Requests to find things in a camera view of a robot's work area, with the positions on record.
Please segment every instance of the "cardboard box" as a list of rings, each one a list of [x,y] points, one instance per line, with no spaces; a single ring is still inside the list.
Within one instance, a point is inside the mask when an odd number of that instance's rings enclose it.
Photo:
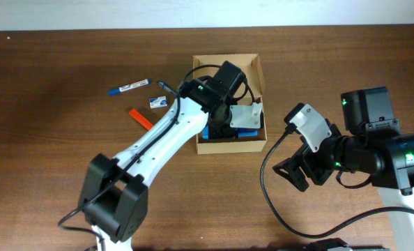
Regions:
[[[258,54],[228,54],[228,55],[203,55],[193,56],[193,68],[206,64],[222,65],[224,61],[241,68],[246,74],[247,83],[254,93],[257,103],[263,103],[263,92],[266,88],[261,69],[260,58]],[[205,75],[213,76],[217,68],[202,68],[193,73],[193,77]],[[245,91],[245,85],[241,84],[235,97],[240,97]],[[251,105],[252,98],[247,92],[246,96],[238,101],[239,105]],[[196,145],[198,154],[207,153],[244,153],[263,150],[267,141],[266,118],[264,119],[263,128],[258,130],[255,137],[244,137],[240,139],[203,139],[202,132],[196,136]]]

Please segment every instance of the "pen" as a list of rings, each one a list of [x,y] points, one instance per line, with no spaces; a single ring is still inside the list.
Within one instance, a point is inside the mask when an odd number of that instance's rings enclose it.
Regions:
[[[137,87],[140,87],[140,86],[144,86],[144,85],[150,84],[150,83],[151,83],[151,79],[144,79],[142,81],[135,82],[133,84],[127,84],[125,86],[112,89],[111,91],[108,91],[108,95],[110,95],[110,96],[117,95],[121,92],[128,91],[128,90],[131,90],[131,89],[134,89],[134,88],[137,88]]]
[[[173,94],[173,96],[177,97],[178,94],[173,90],[173,88],[171,86],[169,86],[168,84],[165,84],[162,81],[158,80],[158,84],[160,87],[162,87],[165,91],[170,92],[171,94]]]

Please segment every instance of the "brown wooden surface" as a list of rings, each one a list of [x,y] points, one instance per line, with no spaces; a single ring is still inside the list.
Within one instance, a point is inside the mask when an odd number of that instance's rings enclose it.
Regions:
[[[147,77],[176,86],[193,55],[231,53],[260,54],[268,143],[260,153],[196,155],[191,139],[151,186],[136,248],[312,241],[278,223],[259,185],[261,161],[298,102],[344,131],[339,94],[387,86],[402,132],[414,132],[414,25],[0,32],[0,250],[93,245],[92,236],[60,231],[56,222],[76,206],[91,159],[113,156],[145,133],[128,108],[147,110],[148,98],[169,97],[156,84],[116,97],[107,90]],[[153,110],[157,119],[165,112]],[[299,136],[289,136],[266,173],[268,192],[292,227],[317,234],[382,206],[376,188],[345,190],[334,178],[298,192],[270,167],[299,146]],[[365,175],[343,179],[357,183]],[[86,226],[81,215],[72,223]],[[334,236],[394,248],[386,214]]]

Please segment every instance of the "orange object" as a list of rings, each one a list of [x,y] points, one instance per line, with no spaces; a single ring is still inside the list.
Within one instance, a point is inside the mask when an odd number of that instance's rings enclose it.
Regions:
[[[137,122],[139,122],[145,129],[150,130],[153,128],[153,124],[148,121],[148,119],[145,119],[142,114],[140,114],[136,109],[132,109],[130,112],[128,112],[130,116]]]

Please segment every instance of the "green led light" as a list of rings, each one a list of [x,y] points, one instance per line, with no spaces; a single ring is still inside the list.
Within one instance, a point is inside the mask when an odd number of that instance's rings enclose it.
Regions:
[[[407,154],[405,155],[405,159],[406,159],[407,161],[414,161],[414,155],[413,155],[412,153],[407,153]]]

